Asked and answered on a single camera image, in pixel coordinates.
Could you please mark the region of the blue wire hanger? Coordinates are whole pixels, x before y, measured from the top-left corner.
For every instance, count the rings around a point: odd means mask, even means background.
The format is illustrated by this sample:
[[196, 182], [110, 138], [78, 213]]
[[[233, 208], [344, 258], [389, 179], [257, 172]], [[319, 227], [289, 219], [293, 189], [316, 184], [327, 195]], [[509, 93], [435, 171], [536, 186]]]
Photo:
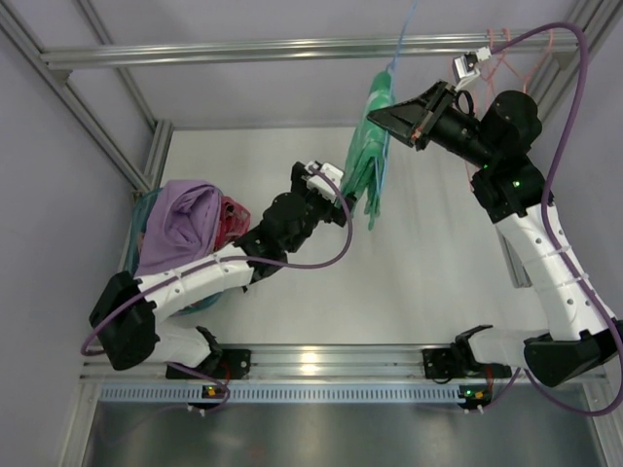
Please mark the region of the blue wire hanger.
[[[396, 47], [394, 50], [394, 54], [393, 57], [391, 59], [391, 61], [389, 62], [388, 66], [386, 67], [386, 71], [388, 72], [388, 74], [390, 75], [390, 86], [389, 86], [389, 96], [392, 98], [395, 98], [395, 75], [396, 75], [396, 69], [397, 69], [397, 65], [398, 65], [398, 61], [399, 58], [401, 56], [402, 53], [402, 48], [403, 48], [403, 44], [404, 44], [404, 40], [405, 40], [405, 36], [407, 33], [407, 30], [409, 28], [409, 25], [414, 17], [415, 11], [418, 7], [418, 4], [420, 3], [419, 0], [414, 0], [410, 6], [410, 9], [407, 13], [407, 15], [405, 16], [403, 25], [401, 27], [399, 36], [398, 36], [398, 40], [396, 43]], [[386, 174], [386, 168], [387, 168], [387, 159], [388, 159], [388, 150], [389, 150], [389, 134], [387, 131], [385, 131], [384, 134], [384, 140], [383, 140], [383, 147], [382, 147], [382, 158], [381, 158], [381, 163], [376, 163], [375, 164], [375, 168], [379, 168], [381, 171], [376, 175], [376, 189], [377, 189], [377, 195], [380, 196], [383, 192], [383, 188], [385, 185], [385, 174]]]

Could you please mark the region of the green white patterned trousers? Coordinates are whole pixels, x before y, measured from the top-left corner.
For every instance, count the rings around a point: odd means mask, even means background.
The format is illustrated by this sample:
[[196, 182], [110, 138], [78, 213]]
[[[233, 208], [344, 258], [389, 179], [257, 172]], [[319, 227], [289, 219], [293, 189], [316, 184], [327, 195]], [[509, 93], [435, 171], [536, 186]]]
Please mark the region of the green white patterned trousers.
[[389, 135], [386, 130], [368, 120], [368, 114], [392, 105], [393, 70], [378, 73], [369, 88], [361, 117], [353, 132], [345, 162], [341, 191], [363, 205], [368, 216], [368, 230], [374, 229], [381, 215], [381, 195], [385, 183]]

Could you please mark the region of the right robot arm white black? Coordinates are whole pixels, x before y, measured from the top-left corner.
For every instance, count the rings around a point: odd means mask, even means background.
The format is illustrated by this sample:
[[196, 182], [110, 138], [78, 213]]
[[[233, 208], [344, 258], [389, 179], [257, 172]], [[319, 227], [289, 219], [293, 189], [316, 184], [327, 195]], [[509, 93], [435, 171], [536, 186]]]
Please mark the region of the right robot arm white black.
[[523, 92], [504, 91], [477, 118], [458, 108], [461, 95], [439, 81], [413, 99], [370, 111], [367, 119], [410, 148], [433, 142], [476, 166], [473, 194], [519, 257], [546, 316], [544, 330], [480, 325], [457, 335], [452, 348], [462, 370], [518, 367], [556, 387], [610, 361], [617, 346], [609, 328], [622, 323], [611, 310], [599, 314], [584, 291], [587, 276], [566, 264], [575, 255], [554, 197], [528, 157], [542, 131], [536, 103]]

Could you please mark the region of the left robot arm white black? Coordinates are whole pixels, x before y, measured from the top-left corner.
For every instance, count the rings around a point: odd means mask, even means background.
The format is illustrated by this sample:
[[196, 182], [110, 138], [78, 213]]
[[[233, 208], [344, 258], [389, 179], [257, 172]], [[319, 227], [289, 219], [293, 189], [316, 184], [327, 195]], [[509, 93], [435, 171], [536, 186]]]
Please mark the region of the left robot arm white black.
[[292, 167], [291, 188], [278, 195], [261, 222], [203, 259], [151, 275], [113, 275], [90, 316], [100, 354], [116, 371], [145, 362], [164, 363], [193, 378], [214, 375], [224, 359], [216, 338], [203, 326], [180, 327], [173, 315], [229, 289], [246, 288], [281, 269], [321, 223], [353, 228], [355, 199], [339, 186], [344, 171], [316, 161]]

